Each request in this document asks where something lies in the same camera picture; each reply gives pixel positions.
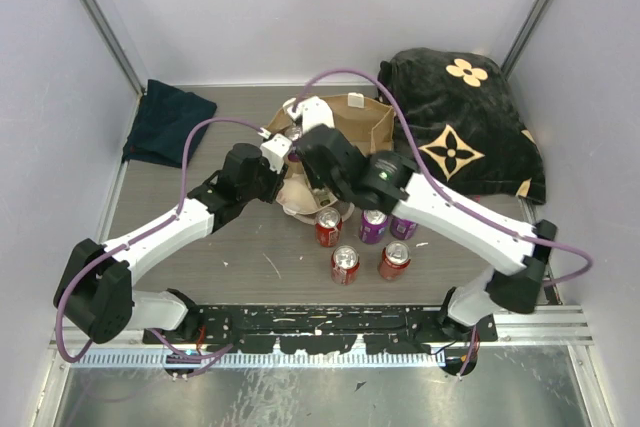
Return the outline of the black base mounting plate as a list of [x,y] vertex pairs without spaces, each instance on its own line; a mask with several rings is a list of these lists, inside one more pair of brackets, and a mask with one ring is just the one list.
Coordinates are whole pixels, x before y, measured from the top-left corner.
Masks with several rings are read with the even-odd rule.
[[203,338],[209,351],[231,344],[236,351],[309,355],[347,353],[364,342],[365,353],[433,353],[454,332],[444,317],[422,305],[200,305],[192,335],[164,332],[172,344]]

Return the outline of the aluminium frame rail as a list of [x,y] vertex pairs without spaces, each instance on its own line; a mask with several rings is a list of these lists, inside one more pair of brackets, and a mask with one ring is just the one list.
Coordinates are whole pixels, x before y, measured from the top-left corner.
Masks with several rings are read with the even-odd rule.
[[112,0],[80,0],[129,84],[138,93],[146,90],[144,64]]

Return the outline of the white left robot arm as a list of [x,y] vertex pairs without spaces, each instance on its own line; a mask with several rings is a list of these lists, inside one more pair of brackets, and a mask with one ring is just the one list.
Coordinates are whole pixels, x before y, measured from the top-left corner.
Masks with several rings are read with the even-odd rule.
[[104,244],[90,239],[77,244],[54,296],[55,307],[95,344],[124,330],[150,328],[178,343],[196,339],[203,320],[191,299],[175,289],[142,292],[135,285],[175,252],[235,220],[249,202],[273,202],[290,149],[281,135],[260,146],[237,143],[223,167],[176,208]]

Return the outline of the dark navy folded cloth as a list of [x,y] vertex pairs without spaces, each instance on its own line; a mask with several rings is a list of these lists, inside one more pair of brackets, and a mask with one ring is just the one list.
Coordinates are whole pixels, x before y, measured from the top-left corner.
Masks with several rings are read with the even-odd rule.
[[215,102],[149,79],[122,150],[122,161],[180,168],[189,133],[216,111]]

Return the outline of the green cap glass bottle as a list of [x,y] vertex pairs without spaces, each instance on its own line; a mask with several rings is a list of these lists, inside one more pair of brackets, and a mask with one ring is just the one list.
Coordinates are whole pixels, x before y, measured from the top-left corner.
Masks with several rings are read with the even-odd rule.
[[336,197],[327,188],[313,189],[312,195],[319,208],[331,206],[336,202]]

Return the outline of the tan burlap canvas bag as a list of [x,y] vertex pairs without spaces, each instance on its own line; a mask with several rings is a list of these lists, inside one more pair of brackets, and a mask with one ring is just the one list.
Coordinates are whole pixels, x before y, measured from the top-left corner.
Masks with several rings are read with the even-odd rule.
[[[393,148],[394,109],[375,99],[360,93],[321,96],[333,111],[334,123],[337,130],[364,154],[372,154],[379,150]],[[293,99],[286,101],[267,124],[266,129],[272,133],[284,132],[296,125],[289,117],[287,108],[292,106]],[[353,208],[336,198],[331,206],[319,208],[314,201],[309,180],[304,172],[302,163],[286,161],[288,171],[284,185],[277,194],[276,202],[283,211],[303,223],[313,224],[316,214],[327,207],[333,207],[343,215],[349,217]]]

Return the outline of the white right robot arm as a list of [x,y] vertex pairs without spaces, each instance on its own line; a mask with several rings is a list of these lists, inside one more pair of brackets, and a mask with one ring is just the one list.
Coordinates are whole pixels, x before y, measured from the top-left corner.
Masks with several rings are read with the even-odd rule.
[[437,317],[444,337],[464,340],[480,320],[500,309],[535,311],[557,228],[505,217],[419,172],[392,151],[364,155],[337,129],[318,125],[296,144],[312,187],[341,201],[378,210],[429,228],[471,250],[488,268],[468,284],[450,289]]

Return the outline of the black floral plush blanket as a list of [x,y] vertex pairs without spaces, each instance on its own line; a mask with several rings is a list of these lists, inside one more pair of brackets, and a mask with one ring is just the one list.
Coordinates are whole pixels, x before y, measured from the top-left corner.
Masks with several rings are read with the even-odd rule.
[[378,80],[400,106],[393,143],[452,190],[546,202],[541,154],[516,109],[500,67],[465,52],[412,48],[380,64]]

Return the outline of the red Coke can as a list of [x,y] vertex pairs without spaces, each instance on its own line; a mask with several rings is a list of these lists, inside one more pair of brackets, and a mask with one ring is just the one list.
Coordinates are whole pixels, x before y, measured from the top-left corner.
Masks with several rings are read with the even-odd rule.
[[337,247],[331,256],[331,278],[339,285],[350,285],[356,278],[360,266],[360,256],[354,247]]
[[334,247],[338,244],[343,221],[339,211],[327,207],[319,211],[315,217],[315,235],[322,247]]
[[390,242],[381,252],[378,273],[387,281],[396,280],[404,274],[410,262],[408,246],[402,241]]

